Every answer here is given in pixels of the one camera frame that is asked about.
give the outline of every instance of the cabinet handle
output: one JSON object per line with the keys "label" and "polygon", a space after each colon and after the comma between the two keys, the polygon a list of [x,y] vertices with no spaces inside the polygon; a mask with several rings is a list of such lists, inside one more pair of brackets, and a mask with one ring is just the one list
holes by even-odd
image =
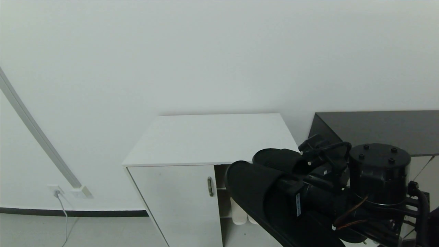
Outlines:
{"label": "cabinet handle", "polygon": [[212,178],[207,178],[207,188],[209,189],[209,195],[213,196],[213,190],[212,190]]}

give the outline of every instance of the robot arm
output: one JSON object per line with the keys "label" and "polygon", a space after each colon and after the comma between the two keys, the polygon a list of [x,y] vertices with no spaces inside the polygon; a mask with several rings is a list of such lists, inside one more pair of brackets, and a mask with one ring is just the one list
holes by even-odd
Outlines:
{"label": "robot arm", "polygon": [[[343,247],[340,239],[366,238],[386,247],[433,246],[428,193],[408,181],[406,151],[330,145],[319,135],[299,150],[263,149],[253,163],[237,161],[226,173],[232,198],[284,247]],[[405,238],[407,224],[416,239]]]}

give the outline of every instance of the label sticker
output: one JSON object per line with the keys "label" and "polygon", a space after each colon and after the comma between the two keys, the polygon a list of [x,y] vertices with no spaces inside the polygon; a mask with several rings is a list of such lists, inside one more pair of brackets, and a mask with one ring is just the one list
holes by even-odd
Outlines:
{"label": "label sticker", "polygon": [[300,193],[297,193],[296,195],[296,210],[297,210],[297,217],[302,213],[302,210],[300,208]]}

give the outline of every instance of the white cylindrical object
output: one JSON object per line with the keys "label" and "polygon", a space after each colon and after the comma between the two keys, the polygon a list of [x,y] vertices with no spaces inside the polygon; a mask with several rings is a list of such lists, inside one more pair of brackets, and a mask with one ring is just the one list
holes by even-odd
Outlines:
{"label": "white cylindrical object", "polygon": [[253,219],[250,215],[247,215],[247,216],[248,216],[248,221],[250,221],[250,223],[255,224],[255,225],[259,225],[259,224],[256,222],[256,220]]}
{"label": "white cylindrical object", "polygon": [[247,213],[242,209],[233,198],[230,198],[230,204],[232,206],[232,221],[235,225],[243,225],[247,222]]}

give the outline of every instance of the power cord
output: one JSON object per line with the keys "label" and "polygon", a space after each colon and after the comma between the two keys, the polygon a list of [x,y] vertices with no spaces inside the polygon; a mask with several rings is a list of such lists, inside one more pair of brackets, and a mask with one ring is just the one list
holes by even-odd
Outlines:
{"label": "power cord", "polygon": [[62,211],[65,214],[65,241],[64,241],[64,243],[61,246],[61,247],[64,247],[64,245],[65,245],[65,243],[67,242],[67,239],[68,239],[68,235],[67,235],[68,216],[67,216],[67,213],[65,212],[64,206],[62,205],[61,199],[59,199],[59,194],[61,194],[61,192],[59,190],[55,190],[54,191],[54,197],[56,197],[58,199],[59,203],[61,204]]}

